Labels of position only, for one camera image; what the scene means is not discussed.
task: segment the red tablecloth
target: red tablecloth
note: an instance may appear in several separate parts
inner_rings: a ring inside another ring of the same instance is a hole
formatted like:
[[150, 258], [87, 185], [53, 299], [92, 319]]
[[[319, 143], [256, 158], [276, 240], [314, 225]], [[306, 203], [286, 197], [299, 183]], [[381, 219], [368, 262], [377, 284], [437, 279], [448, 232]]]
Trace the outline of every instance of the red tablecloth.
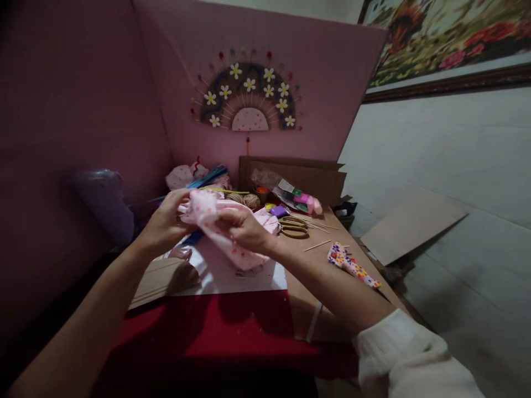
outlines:
[[170, 297], [128, 313], [102, 378], [175, 383], [237, 366], [275, 366], [325, 378], [357, 374], [348, 344], [293, 338], [287, 290]]

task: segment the hand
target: hand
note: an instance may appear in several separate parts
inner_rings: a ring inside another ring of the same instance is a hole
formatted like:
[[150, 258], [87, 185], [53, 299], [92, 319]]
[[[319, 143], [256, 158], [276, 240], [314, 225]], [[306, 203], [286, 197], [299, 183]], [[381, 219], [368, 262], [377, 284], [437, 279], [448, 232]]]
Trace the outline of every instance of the hand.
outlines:
[[250, 212], [220, 210], [216, 225], [232, 235], [241, 247], [255, 253], [270, 256], [278, 238], [267, 232]]
[[179, 205], [189, 197], [187, 189], [170, 192], [131, 246], [149, 261], [173, 249], [195, 229], [193, 225], [181, 223], [177, 214]]

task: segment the yarn ball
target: yarn ball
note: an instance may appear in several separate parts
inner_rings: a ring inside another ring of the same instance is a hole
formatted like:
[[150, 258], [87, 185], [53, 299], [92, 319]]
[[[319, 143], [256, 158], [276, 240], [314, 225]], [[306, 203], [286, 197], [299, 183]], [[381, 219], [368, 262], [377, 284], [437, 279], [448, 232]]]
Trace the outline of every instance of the yarn ball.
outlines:
[[251, 210], [260, 207], [260, 199], [253, 193], [248, 193], [243, 197], [243, 204]]
[[231, 192], [227, 195], [227, 199], [243, 204], [243, 196], [239, 193]]

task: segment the pink wall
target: pink wall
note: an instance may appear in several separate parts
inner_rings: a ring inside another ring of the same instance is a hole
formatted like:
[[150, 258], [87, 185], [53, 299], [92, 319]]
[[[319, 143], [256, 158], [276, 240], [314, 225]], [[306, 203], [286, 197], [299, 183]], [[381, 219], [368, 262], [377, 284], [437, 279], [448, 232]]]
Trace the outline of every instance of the pink wall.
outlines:
[[3, 339], [112, 246], [68, 174], [119, 171], [145, 213], [173, 160], [129, 0], [20, 1], [2, 33]]
[[225, 163], [234, 179], [246, 135], [192, 120], [190, 97], [201, 95], [197, 74], [221, 67], [220, 51], [256, 48], [255, 61], [285, 64], [300, 83], [302, 131], [251, 134], [251, 155], [337, 160], [380, 55], [386, 31], [191, 0], [134, 0], [177, 163], [197, 155], [211, 166]]

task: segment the person's left hand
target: person's left hand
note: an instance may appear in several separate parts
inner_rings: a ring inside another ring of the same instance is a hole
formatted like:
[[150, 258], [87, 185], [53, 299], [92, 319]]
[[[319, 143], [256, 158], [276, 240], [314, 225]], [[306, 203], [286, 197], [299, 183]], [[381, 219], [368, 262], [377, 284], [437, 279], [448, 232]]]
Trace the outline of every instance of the person's left hand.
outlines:
[[182, 223], [177, 214], [179, 205], [189, 197], [190, 190], [187, 189], [170, 192], [131, 246], [149, 261], [173, 249], [183, 237], [196, 228], [194, 225]]

